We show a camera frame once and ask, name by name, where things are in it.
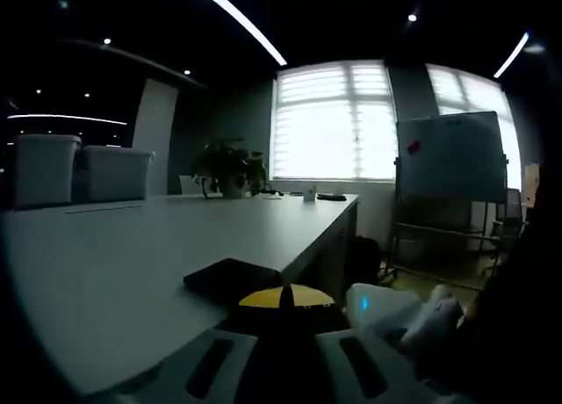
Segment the conference table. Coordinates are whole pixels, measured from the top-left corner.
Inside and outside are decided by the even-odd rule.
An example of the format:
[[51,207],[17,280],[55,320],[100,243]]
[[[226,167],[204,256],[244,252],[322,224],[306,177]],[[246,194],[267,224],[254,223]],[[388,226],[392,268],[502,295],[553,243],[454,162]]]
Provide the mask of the conference table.
[[223,321],[183,286],[225,258],[314,280],[343,297],[358,197],[168,196],[7,212],[4,250],[16,298],[47,358],[81,395],[158,364]]

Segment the window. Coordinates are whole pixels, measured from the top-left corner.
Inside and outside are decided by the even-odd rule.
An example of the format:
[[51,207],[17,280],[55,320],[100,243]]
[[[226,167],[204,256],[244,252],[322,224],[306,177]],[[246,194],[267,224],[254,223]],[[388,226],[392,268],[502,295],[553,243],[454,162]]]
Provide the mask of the window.
[[279,72],[271,179],[394,179],[396,120],[381,61],[339,61]]
[[440,114],[498,113],[501,145],[509,160],[508,187],[521,190],[521,158],[508,99],[499,84],[460,70],[428,65]]

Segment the chair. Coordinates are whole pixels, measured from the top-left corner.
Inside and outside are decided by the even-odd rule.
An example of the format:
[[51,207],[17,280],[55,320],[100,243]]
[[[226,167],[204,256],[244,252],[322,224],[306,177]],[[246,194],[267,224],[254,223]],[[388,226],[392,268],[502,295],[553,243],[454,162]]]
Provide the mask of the chair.
[[495,206],[495,221],[492,226],[492,237],[497,237],[493,240],[492,244],[496,247],[496,257],[494,265],[486,270],[491,270],[494,274],[498,260],[501,253],[510,250],[523,227],[522,203],[521,193],[517,189],[508,189],[508,198],[505,204],[496,204]]
[[81,139],[58,134],[24,134],[16,138],[16,208],[71,202],[72,169]]
[[144,199],[153,155],[131,148],[86,147],[86,197],[89,202]]

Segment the led strip light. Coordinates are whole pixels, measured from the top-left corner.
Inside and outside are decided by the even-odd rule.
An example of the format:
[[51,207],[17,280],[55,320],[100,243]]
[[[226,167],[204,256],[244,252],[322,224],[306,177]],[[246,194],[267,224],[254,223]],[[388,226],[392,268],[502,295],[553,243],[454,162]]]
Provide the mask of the led strip light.
[[113,125],[126,126],[126,123],[123,123],[122,121],[94,119],[93,117],[65,116],[64,114],[13,114],[8,116],[8,119],[27,119],[32,117],[101,121],[102,123],[112,123]]
[[269,54],[279,63],[280,66],[284,66],[287,64],[285,59],[281,56],[281,54],[276,50],[274,46],[271,45],[269,40],[265,38],[265,36],[260,32],[259,29],[256,28],[254,24],[252,24],[248,18],[246,18],[242,13],[234,7],[232,3],[228,0],[213,0],[217,5],[219,5],[224,11],[226,11],[230,16],[238,21],[240,25],[242,25],[246,31],[252,34],[252,36],[262,44],[263,48],[265,48]]
[[509,57],[508,57],[508,59],[506,60],[506,62],[501,65],[501,67],[498,69],[497,72],[495,72],[494,77],[495,77],[496,79],[497,79],[498,77],[500,77],[503,72],[506,71],[506,69],[509,67],[509,65],[511,64],[511,62],[512,62],[513,60],[515,60],[515,58],[517,57],[517,55],[518,55],[519,53],[521,53],[521,50],[523,50],[523,47],[525,47],[525,44],[526,44],[527,41],[529,40],[529,37],[530,37],[530,36],[529,36],[529,33],[528,33],[528,32],[526,32],[526,33],[522,36],[522,38],[521,38],[521,40],[519,41],[519,43],[515,46],[515,50],[513,50],[513,53],[511,53],[511,54],[509,55]]

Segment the black object on table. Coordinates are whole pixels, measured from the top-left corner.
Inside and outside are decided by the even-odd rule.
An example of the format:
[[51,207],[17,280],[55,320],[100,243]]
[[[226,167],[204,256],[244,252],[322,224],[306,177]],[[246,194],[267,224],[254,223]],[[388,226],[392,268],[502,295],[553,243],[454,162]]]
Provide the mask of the black object on table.
[[335,202],[345,202],[346,200],[348,200],[343,195],[327,195],[326,193],[318,193],[318,196],[316,198],[319,200],[333,200]]
[[229,309],[252,292],[279,287],[281,283],[278,271],[232,258],[184,277],[187,290]]

